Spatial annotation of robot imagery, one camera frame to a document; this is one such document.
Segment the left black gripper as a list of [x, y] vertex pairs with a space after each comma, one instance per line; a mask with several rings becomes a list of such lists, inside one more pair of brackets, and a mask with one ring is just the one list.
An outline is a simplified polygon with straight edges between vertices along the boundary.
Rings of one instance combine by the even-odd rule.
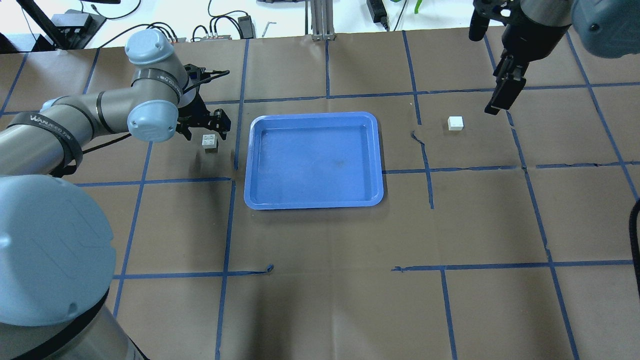
[[205, 68], [190, 63], [183, 67], [188, 80], [193, 81], [193, 85], [188, 84], [183, 88], [189, 90], [188, 94], [193, 93], [194, 98], [186, 105], [179, 105], [176, 132], [183, 135], [187, 141], [191, 141], [193, 134], [190, 128], [204, 128], [217, 132], [222, 141], [226, 141], [232, 129], [231, 119], [222, 108], [210, 112], [199, 95], [201, 85], [213, 80], [213, 71], [206, 71]]

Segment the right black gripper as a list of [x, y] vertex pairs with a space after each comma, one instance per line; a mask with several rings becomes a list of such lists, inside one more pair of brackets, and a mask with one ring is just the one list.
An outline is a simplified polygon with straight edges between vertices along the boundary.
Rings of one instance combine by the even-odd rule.
[[529, 63], [548, 57], [571, 26], [571, 8], [571, 0], [519, 1], [523, 18], [503, 32], [503, 51], [493, 72], [496, 87], [484, 108], [486, 114], [496, 116], [512, 107], [526, 86]]

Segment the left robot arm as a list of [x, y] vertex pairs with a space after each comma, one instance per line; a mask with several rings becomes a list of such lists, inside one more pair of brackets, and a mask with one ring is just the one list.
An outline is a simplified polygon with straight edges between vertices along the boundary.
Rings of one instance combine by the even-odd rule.
[[126, 133], [164, 142], [191, 128], [226, 139], [231, 121], [211, 112], [199, 89], [228, 70], [183, 64], [162, 32], [125, 44], [130, 85], [43, 103], [1, 132], [1, 358], [144, 360], [106, 307], [114, 233], [74, 174], [96, 137]]

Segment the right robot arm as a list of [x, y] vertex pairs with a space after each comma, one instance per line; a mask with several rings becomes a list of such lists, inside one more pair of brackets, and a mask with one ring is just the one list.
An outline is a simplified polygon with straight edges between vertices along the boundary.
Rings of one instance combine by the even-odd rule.
[[526, 86], [530, 63], [548, 57], [569, 28], [583, 47], [602, 59], [636, 55], [640, 48], [637, 0], [475, 0], [468, 37], [478, 42], [490, 21], [505, 25], [496, 81], [485, 107], [492, 116], [509, 110]]

